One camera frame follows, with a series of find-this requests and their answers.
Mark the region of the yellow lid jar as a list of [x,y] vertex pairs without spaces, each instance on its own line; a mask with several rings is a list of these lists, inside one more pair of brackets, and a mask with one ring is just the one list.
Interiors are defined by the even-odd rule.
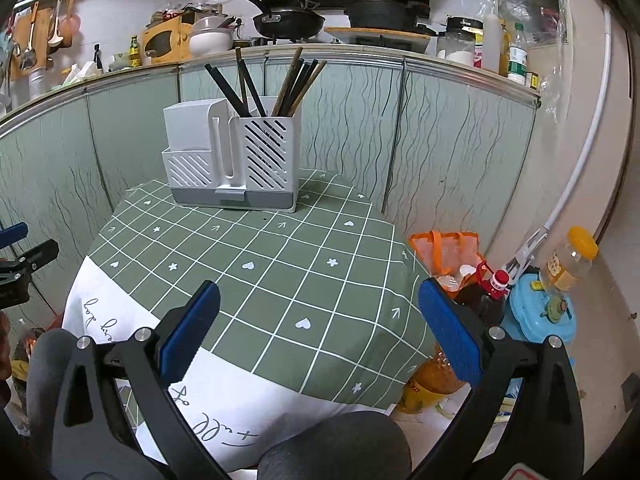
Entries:
[[590,271],[599,246],[582,226],[571,226],[566,239],[553,249],[540,271],[540,281],[549,295],[567,294]]

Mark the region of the orange bag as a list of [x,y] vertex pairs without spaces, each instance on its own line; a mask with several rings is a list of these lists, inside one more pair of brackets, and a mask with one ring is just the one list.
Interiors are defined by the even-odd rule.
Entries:
[[461,269],[475,270],[484,260],[480,237],[474,232],[416,233],[409,237],[409,246],[433,276],[461,278]]

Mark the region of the green checked tablecloth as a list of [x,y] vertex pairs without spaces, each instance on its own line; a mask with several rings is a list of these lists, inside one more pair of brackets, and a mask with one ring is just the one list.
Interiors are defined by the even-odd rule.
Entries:
[[416,304],[427,274],[352,182],[299,175],[292,212],[177,204],[130,188],[93,242],[63,325],[100,344],[153,327],[205,281],[220,310],[169,391],[228,471],[332,416],[390,414],[435,339]]

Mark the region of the blue plastic container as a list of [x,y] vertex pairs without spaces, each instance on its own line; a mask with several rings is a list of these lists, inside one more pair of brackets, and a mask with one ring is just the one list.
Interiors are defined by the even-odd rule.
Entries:
[[577,332],[577,315],[570,298],[549,295],[539,273],[526,272],[506,297],[501,327],[513,339],[541,344],[555,335],[569,346]]

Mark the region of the black chopstick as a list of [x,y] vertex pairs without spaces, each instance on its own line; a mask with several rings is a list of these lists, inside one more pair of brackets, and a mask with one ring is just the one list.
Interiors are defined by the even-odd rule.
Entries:
[[293,60],[288,72],[285,75],[281,91],[277,99],[277,106],[274,108],[274,116],[283,116],[285,105],[293,95],[293,91],[298,83],[300,73],[303,71],[305,61],[302,58],[296,58]]
[[288,95],[286,96],[284,103],[282,105],[282,108],[280,111],[280,114],[282,116],[288,116],[290,109],[292,108],[293,104],[302,93],[303,88],[306,86],[306,83],[310,79],[311,75],[314,73],[314,70],[316,69],[317,65],[318,65],[317,60],[312,60],[310,62],[303,62],[303,65],[300,68],[298,75],[296,76],[293,82],[292,89],[288,92]]
[[245,61],[241,58],[239,60],[239,71],[242,73],[243,80],[247,86],[248,91],[250,92],[250,96],[252,97],[254,104],[258,110],[258,113],[262,117],[266,117],[267,113],[265,107],[262,105],[262,99],[258,96],[257,89],[254,85],[254,81],[252,76],[250,76],[250,71],[245,63]]
[[299,94],[296,96],[291,107],[288,109],[288,114],[286,116],[293,117],[296,110],[298,109],[300,103],[303,101],[303,98],[308,93],[310,87],[314,84],[314,82],[318,79],[322,70],[326,67],[326,61],[323,60],[319,62],[319,64],[314,68],[314,71],[311,73],[305,84],[303,85],[302,90],[299,91]]
[[288,91],[283,99],[283,103],[281,104],[279,115],[286,116],[291,106],[293,105],[295,99],[298,97],[299,93],[302,91],[304,84],[306,84],[307,78],[312,70],[312,63],[307,61],[299,61],[299,68],[294,75],[293,81],[288,87]]
[[214,83],[218,86],[228,103],[234,109],[235,113],[240,117],[250,117],[250,111],[247,106],[238,97],[220,70],[210,64],[205,64],[204,67],[206,72],[209,74],[209,77],[213,79]]

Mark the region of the worn brown wooden chopstick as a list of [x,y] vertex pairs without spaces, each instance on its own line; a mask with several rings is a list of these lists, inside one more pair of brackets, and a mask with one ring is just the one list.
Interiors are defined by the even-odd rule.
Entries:
[[239,85],[240,85],[240,91],[241,91],[241,99],[242,99],[243,105],[248,110],[247,88],[246,88],[246,83],[244,78],[244,68],[243,68],[244,65],[243,65],[241,48],[236,47],[234,49],[234,53],[236,58],[236,66],[238,66],[238,77],[239,77]]

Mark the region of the black cooking pot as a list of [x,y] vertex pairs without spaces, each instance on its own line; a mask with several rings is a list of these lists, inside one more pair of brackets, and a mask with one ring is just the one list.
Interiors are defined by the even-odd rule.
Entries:
[[426,3],[395,0],[352,0],[345,14],[353,28],[376,28],[413,32],[418,18],[428,18],[431,7]]

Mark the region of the grey utensil holder rack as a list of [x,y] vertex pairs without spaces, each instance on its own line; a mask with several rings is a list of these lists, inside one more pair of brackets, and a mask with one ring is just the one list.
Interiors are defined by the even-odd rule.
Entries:
[[242,210],[296,209],[302,114],[240,117],[226,99],[164,109],[168,186],[180,205]]

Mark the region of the black wok pan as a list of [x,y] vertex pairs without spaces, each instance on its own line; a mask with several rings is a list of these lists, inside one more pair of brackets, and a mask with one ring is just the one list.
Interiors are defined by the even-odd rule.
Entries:
[[260,11],[253,18],[256,30],[270,40],[307,40],[322,31],[326,19],[302,6],[273,8],[262,0],[246,0]]

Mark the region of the white squeeze bottle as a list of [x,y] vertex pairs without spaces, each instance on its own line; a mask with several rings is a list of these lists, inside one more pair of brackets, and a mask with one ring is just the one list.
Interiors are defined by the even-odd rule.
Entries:
[[495,74],[500,70],[502,26],[495,13],[487,13],[483,20],[482,69]]

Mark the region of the green label bottle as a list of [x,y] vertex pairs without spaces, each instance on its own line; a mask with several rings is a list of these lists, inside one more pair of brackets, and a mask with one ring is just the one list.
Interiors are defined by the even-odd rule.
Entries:
[[525,38],[524,25],[520,22],[514,23],[514,33],[509,44],[508,73],[506,76],[510,81],[524,86],[527,74],[527,42]]

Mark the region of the yellow microwave oven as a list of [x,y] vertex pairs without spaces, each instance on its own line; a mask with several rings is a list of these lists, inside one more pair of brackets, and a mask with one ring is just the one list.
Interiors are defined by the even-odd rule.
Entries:
[[192,58],[189,42],[195,14],[180,14],[145,29],[142,50],[152,65],[186,62]]

